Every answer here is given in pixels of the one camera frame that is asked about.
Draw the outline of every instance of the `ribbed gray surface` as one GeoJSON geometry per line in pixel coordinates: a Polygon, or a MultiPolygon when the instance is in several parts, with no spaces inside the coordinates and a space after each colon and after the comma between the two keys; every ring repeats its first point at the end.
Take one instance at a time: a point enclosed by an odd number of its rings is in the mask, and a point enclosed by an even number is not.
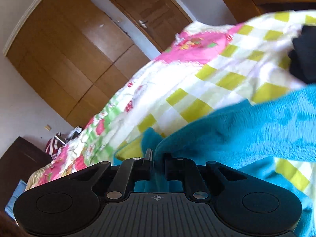
{"type": "MultiPolygon", "coordinates": [[[[69,237],[246,237],[222,224],[207,204],[183,193],[132,193],[128,200],[105,206],[100,217],[69,237]]],[[[293,237],[286,233],[283,237],[293,237]]]]}

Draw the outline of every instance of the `black cloth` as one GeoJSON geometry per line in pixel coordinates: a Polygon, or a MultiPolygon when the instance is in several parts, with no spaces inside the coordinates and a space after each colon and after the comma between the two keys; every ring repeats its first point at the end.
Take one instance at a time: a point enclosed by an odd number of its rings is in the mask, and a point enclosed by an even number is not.
{"type": "Polygon", "coordinates": [[[290,73],[306,84],[316,83],[316,26],[303,26],[289,52],[290,73]]]}

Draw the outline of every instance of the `bed sheet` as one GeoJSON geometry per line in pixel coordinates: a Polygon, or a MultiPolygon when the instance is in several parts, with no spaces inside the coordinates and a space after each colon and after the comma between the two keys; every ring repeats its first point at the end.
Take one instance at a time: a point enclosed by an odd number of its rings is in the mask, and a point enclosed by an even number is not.
{"type": "MultiPolygon", "coordinates": [[[[315,10],[269,13],[235,27],[192,23],[51,164],[35,172],[27,188],[100,161],[113,162],[114,155],[121,160],[142,156],[139,136],[148,127],[168,136],[218,108],[244,99],[261,103],[301,88],[304,83],[288,72],[287,53],[303,24],[316,25],[315,10]]],[[[278,173],[316,200],[314,163],[278,158],[275,163],[278,173]]]]}

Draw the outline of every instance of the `light blue cloth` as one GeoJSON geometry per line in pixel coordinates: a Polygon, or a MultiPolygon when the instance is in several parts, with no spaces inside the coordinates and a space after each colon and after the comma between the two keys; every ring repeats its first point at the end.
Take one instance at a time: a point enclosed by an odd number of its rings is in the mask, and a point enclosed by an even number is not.
{"type": "Polygon", "coordinates": [[[13,206],[16,201],[16,199],[24,193],[26,188],[26,183],[23,180],[20,180],[18,183],[18,186],[15,188],[15,191],[13,192],[12,197],[10,198],[8,204],[5,206],[4,211],[15,220],[14,214],[13,214],[13,206]]]}
{"type": "Polygon", "coordinates": [[[218,161],[295,193],[303,206],[295,234],[314,236],[311,200],[275,173],[272,157],[316,162],[315,130],[316,85],[275,101],[251,106],[246,100],[217,110],[165,139],[149,128],[144,133],[142,150],[154,150],[155,174],[151,181],[137,183],[135,189],[170,192],[181,188],[178,183],[166,181],[160,173],[164,153],[192,159],[198,165],[218,161]]]}

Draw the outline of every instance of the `wooden door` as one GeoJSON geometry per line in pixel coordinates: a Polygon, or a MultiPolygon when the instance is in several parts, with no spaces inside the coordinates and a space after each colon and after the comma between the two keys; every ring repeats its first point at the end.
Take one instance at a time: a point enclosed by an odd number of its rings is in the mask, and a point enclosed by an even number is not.
{"type": "Polygon", "coordinates": [[[188,24],[190,18],[172,0],[110,0],[149,40],[163,51],[188,24]]]}

